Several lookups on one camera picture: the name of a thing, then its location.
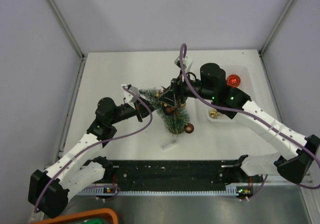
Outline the brown bauble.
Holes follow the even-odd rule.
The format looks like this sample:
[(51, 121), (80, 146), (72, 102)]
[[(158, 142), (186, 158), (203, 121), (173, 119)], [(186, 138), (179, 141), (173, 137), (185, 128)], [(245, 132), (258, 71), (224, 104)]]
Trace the brown bauble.
[(163, 108), (163, 112), (166, 116), (171, 116), (174, 114), (174, 109), (172, 109), (171, 107), (167, 106)]
[(191, 124), (191, 123), (187, 123), (185, 126), (184, 126), (184, 132), (187, 133), (187, 134), (191, 134), (194, 132), (194, 125)]

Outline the small green christmas tree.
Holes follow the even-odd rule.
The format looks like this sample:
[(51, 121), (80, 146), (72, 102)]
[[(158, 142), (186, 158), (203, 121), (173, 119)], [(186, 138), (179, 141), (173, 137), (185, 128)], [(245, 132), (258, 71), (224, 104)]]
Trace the small green christmas tree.
[(190, 115), (185, 108), (174, 108), (161, 103), (158, 100), (163, 93), (161, 89), (139, 89), (139, 93), (153, 106), (168, 132), (174, 135), (184, 133), (186, 125), (190, 122)]

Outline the white plastic basket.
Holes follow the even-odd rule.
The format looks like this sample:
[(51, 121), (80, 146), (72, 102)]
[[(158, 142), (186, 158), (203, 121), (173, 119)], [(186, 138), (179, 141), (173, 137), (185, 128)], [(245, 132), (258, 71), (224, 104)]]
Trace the white plastic basket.
[(236, 87), (227, 84), (225, 70), (218, 64), (206, 63), (200, 68), (199, 95), (213, 105), (242, 110), (251, 97)]

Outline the red glitter bauble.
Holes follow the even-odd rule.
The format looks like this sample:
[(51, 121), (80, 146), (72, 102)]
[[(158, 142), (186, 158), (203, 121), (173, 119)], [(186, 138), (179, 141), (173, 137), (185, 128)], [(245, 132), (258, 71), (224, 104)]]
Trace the red glitter bauble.
[(241, 84), (241, 78), (236, 74), (231, 74), (227, 77), (226, 82), (229, 86), (236, 88)]

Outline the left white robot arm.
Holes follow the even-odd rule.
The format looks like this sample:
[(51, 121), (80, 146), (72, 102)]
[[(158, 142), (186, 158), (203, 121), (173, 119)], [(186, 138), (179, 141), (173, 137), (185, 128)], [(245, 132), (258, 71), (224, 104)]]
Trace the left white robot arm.
[(153, 111), (152, 104), (142, 97), (119, 106), (109, 97), (99, 100), (95, 119), (80, 141), (56, 163), (31, 175), (27, 198), (33, 211), (55, 218), (84, 188), (98, 180), (110, 181), (113, 169), (101, 151), (110, 141), (117, 140), (114, 124), (132, 117), (142, 122), (143, 118), (152, 117)]

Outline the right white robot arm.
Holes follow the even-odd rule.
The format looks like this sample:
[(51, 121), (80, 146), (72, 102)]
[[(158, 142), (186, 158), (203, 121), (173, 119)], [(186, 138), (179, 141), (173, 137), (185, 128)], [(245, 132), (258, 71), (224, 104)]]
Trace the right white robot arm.
[(274, 154), (261, 156), (244, 155), (233, 169), (236, 180), (246, 181), (254, 175), (279, 175), (287, 181), (301, 185), (312, 162), (316, 158), (320, 139), (315, 135), (306, 137), (267, 114), (241, 89), (228, 85), (226, 73), (215, 63), (200, 68), (200, 78), (191, 80), (192, 73), (180, 71), (158, 97), (166, 108), (178, 108), (187, 98), (197, 98), (215, 108), (229, 119), (236, 121), (277, 150)]

